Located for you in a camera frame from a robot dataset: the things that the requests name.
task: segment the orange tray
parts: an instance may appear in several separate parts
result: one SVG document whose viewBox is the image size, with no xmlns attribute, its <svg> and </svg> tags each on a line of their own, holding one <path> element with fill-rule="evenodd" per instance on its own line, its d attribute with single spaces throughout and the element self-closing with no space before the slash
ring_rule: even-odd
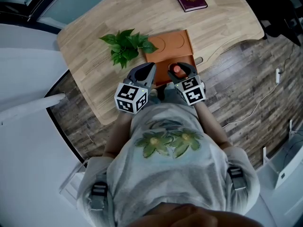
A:
<svg viewBox="0 0 303 227">
<path fill-rule="evenodd" d="M 167 71 L 172 63 L 185 62 L 196 67 L 187 30 L 151 36 L 148 40 L 158 48 L 154 53 L 145 54 L 147 62 L 156 63 L 156 86 L 171 82 Z M 184 77 L 185 73 L 181 71 L 177 76 Z"/>
</svg>

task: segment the wooden table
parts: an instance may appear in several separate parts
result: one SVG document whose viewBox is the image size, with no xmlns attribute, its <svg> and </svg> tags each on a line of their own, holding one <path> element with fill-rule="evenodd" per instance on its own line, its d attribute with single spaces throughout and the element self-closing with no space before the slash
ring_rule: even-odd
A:
<svg viewBox="0 0 303 227">
<path fill-rule="evenodd" d="M 103 0 L 58 35 L 63 57 L 92 111 L 102 124 L 117 117 L 114 94 L 129 70 L 145 62 L 143 54 L 127 69 L 112 66 L 108 45 L 99 40 L 118 30 L 156 35 L 187 29 L 202 72 L 234 44 L 260 39 L 264 32 L 245 0 L 206 0 L 208 8 L 185 13 L 177 0 Z"/>
</svg>

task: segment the dark wood flooring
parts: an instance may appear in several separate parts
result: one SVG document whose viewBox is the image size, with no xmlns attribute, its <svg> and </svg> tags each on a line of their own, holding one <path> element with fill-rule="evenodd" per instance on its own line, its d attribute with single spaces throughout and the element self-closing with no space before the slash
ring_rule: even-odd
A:
<svg viewBox="0 0 303 227">
<path fill-rule="evenodd" d="M 223 53 L 200 74 L 206 85 L 206 104 L 222 126 L 249 116 L 276 85 L 276 68 L 285 72 L 281 82 L 248 119 L 225 127 L 234 144 L 246 150 L 252 164 L 262 164 L 262 148 L 273 154 L 285 141 L 288 122 L 303 120 L 303 49 L 283 36 L 246 41 Z M 60 127 L 84 158 L 102 155 L 110 125 L 102 125 L 68 73 L 51 95 L 67 97 L 51 108 Z"/>
</svg>

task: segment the strap buckle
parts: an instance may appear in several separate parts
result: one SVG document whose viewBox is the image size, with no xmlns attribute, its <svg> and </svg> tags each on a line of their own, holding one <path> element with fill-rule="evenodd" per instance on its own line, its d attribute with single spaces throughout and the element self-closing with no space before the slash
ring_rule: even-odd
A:
<svg viewBox="0 0 303 227">
<path fill-rule="evenodd" d="M 232 179 L 233 187 L 235 190 L 241 190 L 246 188 L 246 181 L 241 168 L 231 166 L 227 170 L 229 176 Z"/>
<path fill-rule="evenodd" d="M 91 209 L 103 210 L 107 197 L 108 186 L 105 182 L 97 182 L 91 188 Z"/>
</svg>

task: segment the green leaf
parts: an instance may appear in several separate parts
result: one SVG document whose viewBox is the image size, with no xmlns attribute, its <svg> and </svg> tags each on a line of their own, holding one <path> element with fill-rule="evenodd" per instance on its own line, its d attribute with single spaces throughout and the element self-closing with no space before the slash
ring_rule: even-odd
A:
<svg viewBox="0 0 303 227">
<path fill-rule="evenodd" d="M 191 131 L 191 130 L 186 129 L 186 128 L 184 128 L 184 129 L 183 129 L 183 132 L 184 132 L 185 134 L 190 134 L 190 135 L 192 135 L 192 134 L 195 134 L 195 133 L 196 133 L 195 131 Z"/>
<path fill-rule="evenodd" d="M 186 144 L 182 144 L 182 145 L 176 147 L 175 150 L 174 150 L 174 157 L 178 158 L 181 155 L 183 155 L 186 152 L 186 150 L 187 150 L 188 147 L 189 147 L 188 144 L 187 145 Z"/>
<path fill-rule="evenodd" d="M 147 39 L 148 39 L 148 36 L 147 35 L 141 35 L 141 36 L 139 36 L 139 47 L 143 47 L 143 43 L 145 42 L 145 41 L 147 41 Z"/>
<path fill-rule="evenodd" d="M 151 146 L 151 145 L 145 146 L 144 149 L 143 149 L 143 157 L 144 158 L 150 157 L 153 154 L 153 152 L 155 151 L 155 149 L 156 148 L 154 146 Z"/>
<path fill-rule="evenodd" d="M 176 135 L 176 136 L 179 136 L 179 137 L 181 137 L 182 134 L 183 134 L 182 131 L 172 131 L 171 133 L 172 133 L 173 135 Z"/>
<path fill-rule="evenodd" d="M 112 54 L 112 61 L 114 62 L 114 65 L 119 63 L 119 59 L 120 59 L 120 54 L 118 54 L 118 53 Z"/>
<path fill-rule="evenodd" d="M 122 56 L 124 56 L 128 61 L 136 58 L 138 55 L 139 53 L 137 50 L 126 50 L 122 53 Z"/>
<path fill-rule="evenodd" d="M 183 145 L 183 139 L 182 138 L 176 138 L 173 142 L 171 142 L 170 146 L 171 147 L 179 147 Z"/>
<path fill-rule="evenodd" d="M 120 30 L 118 30 L 118 34 L 116 35 L 116 40 L 120 40 Z"/>
<path fill-rule="evenodd" d="M 153 137 L 155 138 L 162 138 L 165 134 L 165 131 L 162 131 L 162 132 L 155 132 Z"/>
<path fill-rule="evenodd" d="M 193 150 L 199 150 L 200 149 L 200 144 L 199 144 L 199 142 L 197 141 L 197 140 L 195 140 L 195 139 L 192 139 L 191 141 L 190 141 L 190 146 L 191 146 L 191 148 L 193 149 Z"/>
<path fill-rule="evenodd" d="M 126 68 L 126 64 L 127 64 L 127 59 L 126 58 L 124 58 L 123 56 L 121 56 L 120 58 L 119 58 L 119 61 L 118 61 L 120 64 L 121 64 L 121 68 L 123 69 L 123 67 L 125 67 Z"/>
<path fill-rule="evenodd" d="M 99 39 L 103 40 L 108 44 L 116 44 L 116 36 L 112 34 L 105 35 Z"/>
<path fill-rule="evenodd" d="M 133 49 L 132 43 L 125 37 L 118 41 L 122 48 Z"/>
<path fill-rule="evenodd" d="M 202 139 L 203 138 L 203 136 L 202 135 L 199 135 L 199 134 L 193 134 L 193 136 L 192 136 L 193 138 L 195 138 L 195 139 L 198 139 L 198 140 L 200 140 L 200 139 Z"/>
<path fill-rule="evenodd" d="M 150 54 L 150 53 L 155 52 L 157 49 L 158 49 L 158 48 L 155 47 L 155 46 L 152 44 L 152 42 L 149 42 L 149 41 L 143 42 L 143 51 L 144 51 L 145 53 Z"/>
<path fill-rule="evenodd" d="M 168 143 L 171 143 L 173 141 L 173 137 L 171 136 L 167 136 L 167 137 L 164 137 L 164 138 L 160 138 L 160 142 L 164 145 L 168 144 Z"/>
<path fill-rule="evenodd" d="M 121 46 L 119 44 L 111 45 L 109 48 L 112 49 L 116 53 L 119 53 L 121 50 Z"/>
<path fill-rule="evenodd" d="M 167 150 L 166 146 L 162 144 L 156 145 L 156 150 L 165 157 L 169 156 L 169 151 Z"/>
<path fill-rule="evenodd" d="M 135 146 L 137 147 L 145 147 L 149 143 L 149 139 L 147 138 L 140 138 L 135 142 Z"/>
<path fill-rule="evenodd" d="M 123 37 L 130 36 L 133 31 L 134 31 L 134 28 L 122 31 L 120 34 L 120 38 L 122 39 Z"/>
<path fill-rule="evenodd" d="M 143 137 L 144 137 L 144 138 L 149 138 L 149 139 L 150 139 L 151 137 L 154 137 L 154 134 L 155 134 L 154 132 L 151 132 L 151 133 L 143 133 Z"/>
<path fill-rule="evenodd" d="M 132 45 L 135 49 L 138 48 L 140 33 L 137 33 L 132 36 L 127 36 L 126 38 L 130 41 L 130 43 L 132 43 Z"/>
</svg>

